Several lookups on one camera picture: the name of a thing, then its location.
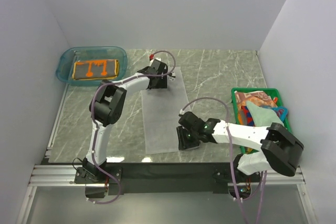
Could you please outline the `orange and grey towel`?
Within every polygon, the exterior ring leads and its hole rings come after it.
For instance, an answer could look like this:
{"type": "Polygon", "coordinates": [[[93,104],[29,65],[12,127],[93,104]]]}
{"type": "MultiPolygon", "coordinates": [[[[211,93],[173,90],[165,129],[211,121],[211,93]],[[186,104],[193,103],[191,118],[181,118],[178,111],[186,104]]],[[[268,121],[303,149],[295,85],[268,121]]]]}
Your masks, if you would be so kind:
{"type": "Polygon", "coordinates": [[[76,61],[73,66],[74,80],[115,79],[119,74],[119,61],[97,59],[76,61]]]}

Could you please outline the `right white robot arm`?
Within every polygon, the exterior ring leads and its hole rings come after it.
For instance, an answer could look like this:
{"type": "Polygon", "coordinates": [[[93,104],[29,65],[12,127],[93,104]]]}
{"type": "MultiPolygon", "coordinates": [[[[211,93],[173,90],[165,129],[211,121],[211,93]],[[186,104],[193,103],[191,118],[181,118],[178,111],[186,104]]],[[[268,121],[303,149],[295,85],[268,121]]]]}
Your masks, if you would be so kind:
{"type": "Polygon", "coordinates": [[[196,148],[201,142],[253,149],[254,153],[239,154],[234,158],[231,175],[238,182],[266,170],[293,177],[304,150],[304,145],[279,123],[245,126],[213,118],[203,121],[194,113],[185,112],[178,124],[176,131],[180,151],[196,148]]]}

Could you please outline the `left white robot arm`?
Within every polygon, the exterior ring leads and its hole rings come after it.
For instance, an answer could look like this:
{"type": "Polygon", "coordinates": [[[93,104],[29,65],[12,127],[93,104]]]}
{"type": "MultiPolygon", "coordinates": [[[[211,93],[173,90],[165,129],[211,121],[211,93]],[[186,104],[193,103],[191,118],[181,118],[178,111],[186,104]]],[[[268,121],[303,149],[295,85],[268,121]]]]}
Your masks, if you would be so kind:
{"type": "Polygon", "coordinates": [[[127,97],[142,90],[167,88],[168,66],[159,59],[132,76],[120,81],[103,80],[92,98],[89,110],[92,119],[90,147],[82,161],[82,169],[93,183],[106,176],[107,144],[112,126],[121,117],[127,97]]]}

